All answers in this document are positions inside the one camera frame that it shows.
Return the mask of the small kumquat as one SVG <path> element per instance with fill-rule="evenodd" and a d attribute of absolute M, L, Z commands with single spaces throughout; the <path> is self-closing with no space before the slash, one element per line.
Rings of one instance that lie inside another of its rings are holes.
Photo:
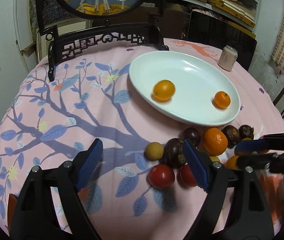
<path fill-rule="evenodd" d="M 270 150 L 260 150 L 260 151 L 257 151 L 258 154 L 265 154 L 265 153 L 268 153 Z"/>
<path fill-rule="evenodd" d="M 231 98 L 226 92 L 219 91 L 214 95 L 213 103 L 220 109 L 226 109 L 231 104 Z"/>

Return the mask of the dark cherry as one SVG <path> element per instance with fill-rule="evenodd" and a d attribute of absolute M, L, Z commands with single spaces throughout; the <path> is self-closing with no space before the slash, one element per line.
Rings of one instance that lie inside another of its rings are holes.
<path fill-rule="evenodd" d="M 185 131 L 183 131 L 182 136 L 184 139 L 190 139 L 195 147 L 199 146 L 201 136 L 199 131 L 196 128 L 189 127 Z"/>

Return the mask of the red tomato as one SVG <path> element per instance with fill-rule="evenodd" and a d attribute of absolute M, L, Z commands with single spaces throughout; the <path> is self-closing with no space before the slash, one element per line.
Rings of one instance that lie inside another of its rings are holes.
<path fill-rule="evenodd" d="M 148 181 L 156 189 L 167 189 L 174 184 L 175 173 L 167 165 L 155 165 L 149 171 Z"/>
<path fill-rule="evenodd" d="M 197 182 L 191 172 L 191 169 L 188 164 L 184 165 L 180 171 L 179 176 L 183 184 L 185 184 L 188 187 L 196 187 Z"/>

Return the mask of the large orange tomato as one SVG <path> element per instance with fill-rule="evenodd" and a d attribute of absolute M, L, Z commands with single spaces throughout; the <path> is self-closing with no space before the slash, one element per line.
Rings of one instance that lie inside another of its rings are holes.
<path fill-rule="evenodd" d="M 170 100 L 175 94 L 175 85 L 169 80 L 161 80 L 153 87 L 153 96 L 159 101 Z"/>

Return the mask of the orange yellow tomato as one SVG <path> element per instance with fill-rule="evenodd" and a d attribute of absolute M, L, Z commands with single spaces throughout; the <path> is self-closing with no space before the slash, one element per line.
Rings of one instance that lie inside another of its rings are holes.
<path fill-rule="evenodd" d="M 231 169 L 231 170 L 240 170 L 240 168 L 237 166 L 237 159 L 238 159 L 238 156 L 237 155 L 234 155 L 232 157 L 230 157 L 224 164 L 224 166 L 227 168 L 227 169 Z"/>

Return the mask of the brown leather wallet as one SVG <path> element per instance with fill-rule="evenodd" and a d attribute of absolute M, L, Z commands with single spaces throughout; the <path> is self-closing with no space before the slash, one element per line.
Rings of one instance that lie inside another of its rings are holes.
<path fill-rule="evenodd" d="M 7 229 L 10 232 L 11 231 L 11 225 L 13 221 L 13 215 L 15 212 L 15 208 L 17 205 L 18 197 L 14 194 L 9 194 L 9 200 L 7 205 Z"/>

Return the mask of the dark wrinkled fruit rear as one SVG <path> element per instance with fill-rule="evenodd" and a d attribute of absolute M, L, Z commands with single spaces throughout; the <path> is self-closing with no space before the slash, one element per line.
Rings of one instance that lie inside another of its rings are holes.
<path fill-rule="evenodd" d="M 254 139 L 254 127 L 249 125 L 242 125 L 239 129 L 240 138 L 243 140 L 245 138 Z"/>

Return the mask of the dark wrinkled fruit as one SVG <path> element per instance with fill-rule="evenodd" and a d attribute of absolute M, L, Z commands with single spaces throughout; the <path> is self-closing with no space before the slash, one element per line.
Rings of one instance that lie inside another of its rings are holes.
<path fill-rule="evenodd" d="M 227 125 L 222 130 L 227 138 L 227 147 L 234 148 L 235 145 L 241 140 L 239 130 L 232 125 Z"/>
<path fill-rule="evenodd" d="M 245 138 L 254 139 L 254 127 L 249 125 L 242 125 L 239 129 L 240 138 L 243 140 Z"/>

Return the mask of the dark wrinkled fruit middle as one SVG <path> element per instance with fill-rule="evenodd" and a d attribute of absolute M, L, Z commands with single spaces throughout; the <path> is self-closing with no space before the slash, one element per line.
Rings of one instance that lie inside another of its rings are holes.
<path fill-rule="evenodd" d="M 239 130 L 232 125 L 227 125 L 222 130 L 227 138 L 227 147 L 234 148 L 235 145 L 241 140 Z"/>

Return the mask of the small tan longan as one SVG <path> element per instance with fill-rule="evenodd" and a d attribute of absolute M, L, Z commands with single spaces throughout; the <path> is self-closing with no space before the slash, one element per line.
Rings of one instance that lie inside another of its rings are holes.
<path fill-rule="evenodd" d="M 220 162 L 220 159 L 217 156 L 209 156 L 212 162 L 218 161 Z"/>

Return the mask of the large orange mandarin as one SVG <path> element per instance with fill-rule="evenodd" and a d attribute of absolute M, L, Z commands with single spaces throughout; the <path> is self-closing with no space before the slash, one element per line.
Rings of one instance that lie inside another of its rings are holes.
<path fill-rule="evenodd" d="M 201 144 L 209 155 L 219 156 L 227 149 L 228 140 L 220 129 L 212 127 L 203 133 Z"/>

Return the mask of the dark passion fruit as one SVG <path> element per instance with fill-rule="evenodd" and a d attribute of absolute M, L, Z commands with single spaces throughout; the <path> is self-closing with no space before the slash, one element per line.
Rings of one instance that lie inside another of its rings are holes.
<path fill-rule="evenodd" d="M 182 140 L 178 138 L 170 139 L 166 143 L 163 149 L 163 159 L 167 166 L 179 169 L 186 164 L 182 143 Z"/>

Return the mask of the white oval plate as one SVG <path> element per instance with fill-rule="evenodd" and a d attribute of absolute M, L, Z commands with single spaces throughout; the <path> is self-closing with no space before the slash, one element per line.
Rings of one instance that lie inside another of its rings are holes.
<path fill-rule="evenodd" d="M 130 65 L 133 87 L 152 107 L 174 120 L 200 126 L 223 126 L 237 117 L 241 100 L 236 87 L 218 68 L 197 57 L 174 51 L 152 51 L 138 56 Z M 160 102 L 153 87 L 161 80 L 175 85 L 170 100 Z M 220 109 L 214 95 L 224 91 L 231 104 Z"/>

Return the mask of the small white can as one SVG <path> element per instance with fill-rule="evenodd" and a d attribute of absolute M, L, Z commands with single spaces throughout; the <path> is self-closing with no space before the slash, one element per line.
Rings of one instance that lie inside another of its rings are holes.
<path fill-rule="evenodd" d="M 221 56 L 218 60 L 218 65 L 224 70 L 231 72 L 237 60 L 237 56 L 238 51 L 235 48 L 226 45 L 222 50 Z"/>

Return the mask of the left tan longan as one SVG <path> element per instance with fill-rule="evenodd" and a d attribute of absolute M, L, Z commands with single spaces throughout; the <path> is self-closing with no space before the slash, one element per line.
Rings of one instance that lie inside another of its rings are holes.
<path fill-rule="evenodd" d="M 152 161 L 160 160 L 163 156 L 164 147 L 158 142 L 151 142 L 146 146 L 145 156 Z"/>

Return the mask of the black carved screen stand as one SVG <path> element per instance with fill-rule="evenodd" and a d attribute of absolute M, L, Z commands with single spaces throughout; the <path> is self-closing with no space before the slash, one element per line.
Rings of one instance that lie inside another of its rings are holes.
<path fill-rule="evenodd" d="M 103 20 L 104 25 L 62 35 L 58 33 L 57 25 L 53 25 L 52 27 L 45 26 L 43 20 L 44 3 L 45 0 L 36 0 L 36 15 L 39 33 L 40 35 L 44 35 L 46 40 L 49 41 L 48 79 L 51 82 L 55 79 L 56 67 L 60 63 L 74 59 L 77 55 L 82 54 L 84 50 L 99 43 L 126 41 L 138 45 L 152 45 L 158 50 L 169 50 L 168 46 L 164 44 L 162 32 L 158 27 L 158 18 L 163 16 L 165 0 L 158 0 L 158 11 L 149 14 L 147 23 L 111 24 L 110 19 L 112 17 L 94 19 Z"/>

